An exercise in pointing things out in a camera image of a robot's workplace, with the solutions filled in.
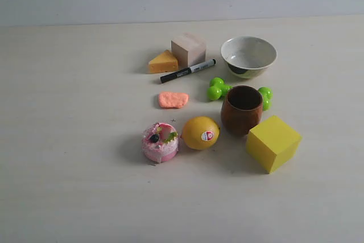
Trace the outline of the orange foam piece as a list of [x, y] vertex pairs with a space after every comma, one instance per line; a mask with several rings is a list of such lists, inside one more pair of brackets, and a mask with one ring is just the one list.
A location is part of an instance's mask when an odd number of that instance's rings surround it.
[[161, 92], [158, 95], [159, 105], [161, 108], [182, 108], [189, 100], [186, 93]]

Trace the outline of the green plastic dumbbell toy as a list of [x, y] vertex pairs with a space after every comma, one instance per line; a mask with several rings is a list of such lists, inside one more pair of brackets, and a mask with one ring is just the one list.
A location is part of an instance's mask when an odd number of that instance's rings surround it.
[[[210, 80], [209, 88], [207, 89], [207, 97], [211, 101], [225, 98], [233, 87], [224, 82], [220, 77], [214, 77]], [[260, 87], [258, 92], [263, 98], [263, 111], [269, 110], [271, 107], [271, 99], [273, 97], [272, 89], [269, 87]]]

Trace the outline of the white ceramic bowl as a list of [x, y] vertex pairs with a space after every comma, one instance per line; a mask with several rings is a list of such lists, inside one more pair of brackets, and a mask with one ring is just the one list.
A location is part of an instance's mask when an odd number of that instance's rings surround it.
[[220, 55], [234, 76], [252, 79], [272, 66], [278, 53], [264, 39], [239, 36], [225, 41], [220, 47]]

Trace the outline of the yellow lemon with sticker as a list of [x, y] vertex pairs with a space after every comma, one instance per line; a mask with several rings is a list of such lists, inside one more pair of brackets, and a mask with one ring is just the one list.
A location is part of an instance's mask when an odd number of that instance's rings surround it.
[[213, 146], [219, 137], [220, 127], [207, 116], [191, 118], [183, 127], [181, 138], [194, 150], [206, 150]]

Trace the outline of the black and white marker pen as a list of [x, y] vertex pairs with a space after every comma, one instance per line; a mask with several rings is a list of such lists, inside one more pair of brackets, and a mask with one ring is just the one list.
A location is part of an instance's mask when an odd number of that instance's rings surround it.
[[196, 65], [192, 65], [190, 67], [181, 69], [179, 71], [176, 71], [176, 72], [161, 76], [160, 77], [160, 82], [163, 84], [163, 83], [172, 81], [174, 79], [178, 79], [178, 78], [181, 78], [183, 76], [190, 75], [192, 73], [199, 72], [199, 71], [205, 70], [207, 68], [213, 67], [213, 66], [215, 66], [215, 64], [216, 64], [215, 59], [209, 59], [209, 60], [207, 60], [205, 62], [196, 64]]

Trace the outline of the pink toy cake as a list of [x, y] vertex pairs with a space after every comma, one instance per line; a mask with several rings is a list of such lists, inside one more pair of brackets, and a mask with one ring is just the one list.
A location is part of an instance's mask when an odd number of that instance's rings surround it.
[[157, 122], [142, 134], [142, 152], [156, 163], [172, 159], [179, 151], [179, 134], [170, 124]]

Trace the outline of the orange cheese wedge toy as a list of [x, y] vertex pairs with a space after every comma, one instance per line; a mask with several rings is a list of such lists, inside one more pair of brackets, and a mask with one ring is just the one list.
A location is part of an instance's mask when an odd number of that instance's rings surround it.
[[179, 70], [178, 60], [169, 50], [165, 50], [148, 63], [149, 73], [174, 72]]

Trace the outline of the beige wooden cube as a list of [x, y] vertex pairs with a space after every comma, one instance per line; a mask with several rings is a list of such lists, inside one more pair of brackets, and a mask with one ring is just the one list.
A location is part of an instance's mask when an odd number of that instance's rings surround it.
[[206, 43], [196, 35], [183, 33], [171, 39], [171, 52], [180, 68], [191, 67], [205, 61]]

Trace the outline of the brown wooden cup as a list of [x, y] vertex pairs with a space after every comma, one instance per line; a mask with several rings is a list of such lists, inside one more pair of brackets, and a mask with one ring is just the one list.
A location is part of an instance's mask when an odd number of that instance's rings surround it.
[[221, 121], [227, 132], [243, 137], [260, 123], [262, 112], [262, 95], [253, 87], [239, 85], [227, 92], [222, 103]]

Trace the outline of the yellow wooden cube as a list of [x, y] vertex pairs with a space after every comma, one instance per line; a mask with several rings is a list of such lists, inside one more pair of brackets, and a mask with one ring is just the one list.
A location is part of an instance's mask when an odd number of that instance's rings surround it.
[[246, 151], [271, 174], [294, 156], [301, 140], [296, 130], [271, 116], [250, 129]]

